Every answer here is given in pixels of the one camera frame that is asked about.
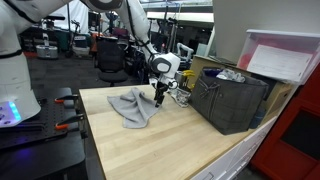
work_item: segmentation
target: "gray towel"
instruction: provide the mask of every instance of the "gray towel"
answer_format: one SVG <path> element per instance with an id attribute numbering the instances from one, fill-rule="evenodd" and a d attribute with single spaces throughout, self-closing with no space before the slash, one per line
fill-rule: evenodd
<path id="1" fill-rule="evenodd" d="M 108 96 L 109 103 L 122 116 L 124 116 L 123 127 L 143 128 L 158 108 L 156 102 L 145 97 L 144 92 L 138 88 L 132 88 L 130 92 L 121 96 Z"/>

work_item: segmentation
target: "black chair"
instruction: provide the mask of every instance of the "black chair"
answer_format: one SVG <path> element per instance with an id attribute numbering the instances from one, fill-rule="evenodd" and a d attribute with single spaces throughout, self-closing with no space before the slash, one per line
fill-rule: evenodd
<path id="1" fill-rule="evenodd" d="M 98 73 L 100 80 L 109 82 L 110 87 L 115 83 L 126 81 L 128 75 L 124 72 L 124 60 L 124 50 L 118 46 L 116 38 L 97 38 L 97 55 L 94 58 L 94 64 L 101 70 Z"/>

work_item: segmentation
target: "gray fabric bin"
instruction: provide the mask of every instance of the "gray fabric bin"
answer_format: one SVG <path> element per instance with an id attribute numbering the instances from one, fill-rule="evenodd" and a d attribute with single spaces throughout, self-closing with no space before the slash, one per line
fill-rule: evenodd
<path id="1" fill-rule="evenodd" d="M 268 84 L 252 77 L 245 82 L 207 76 L 204 67 L 191 93 L 190 104 L 220 133 L 227 135 L 249 129 Z"/>

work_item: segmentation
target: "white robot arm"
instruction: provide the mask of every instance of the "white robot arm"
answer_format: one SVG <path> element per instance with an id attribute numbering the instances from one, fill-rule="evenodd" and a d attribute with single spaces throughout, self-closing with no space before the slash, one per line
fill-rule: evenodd
<path id="1" fill-rule="evenodd" d="M 187 60 L 189 61 L 191 59 L 191 55 L 192 53 L 194 52 L 193 49 L 189 48 L 188 46 L 186 45 L 183 45 L 181 43 L 177 43 L 177 49 L 178 49 L 178 56 L 181 56 L 181 49 L 185 50 L 188 52 L 187 54 Z"/>
<path id="2" fill-rule="evenodd" d="M 164 98 L 163 93 L 168 88 L 178 86 L 174 76 L 179 68 L 180 58 L 172 53 L 159 54 L 153 49 L 148 37 L 149 20 L 140 2 L 138 0 L 112 0 L 106 3 L 99 0 L 85 0 L 84 2 L 94 11 L 114 10 L 119 15 L 125 27 L 134 36 L 138 45 L 142 47 L 151 70 L 160 74 L 155 96 L 157 106 L 159 106 Z"/>
<path id="3" fill-rule="evenodd" d="M 40 21 L 71 0 L 2 0 L 0 1 L 0 128 L 15 126 L 40 111 L 30 85 L 25 56 L 17 34 Z M 160 73 L 156 85 L 157 106 L 163 93 L 176 88 L 174 75 L 180 59 L 175 55 L 159 54 L 148 38 L 148 20 L 138 0 L 82 0 L 95 11 L 115 10 L 130 33 L 143 47 L 147 63 Z"/>

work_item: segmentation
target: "wooden tabletop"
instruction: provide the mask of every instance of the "wooden tabletop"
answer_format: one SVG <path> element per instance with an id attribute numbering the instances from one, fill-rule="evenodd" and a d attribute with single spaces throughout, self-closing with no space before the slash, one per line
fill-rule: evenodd
<path id="1" fill-rule="evenodd" d="M 132 87 L 80 90 L 108 180 L 188 179 L 252 133 L 224 136 L 192 107 L 181 108 L 168 94 L 147 127 L 123 128 L 123 117 L 107 96 L 125 94 Z M 150 85 L 134 87 L 153 99 Z"/>

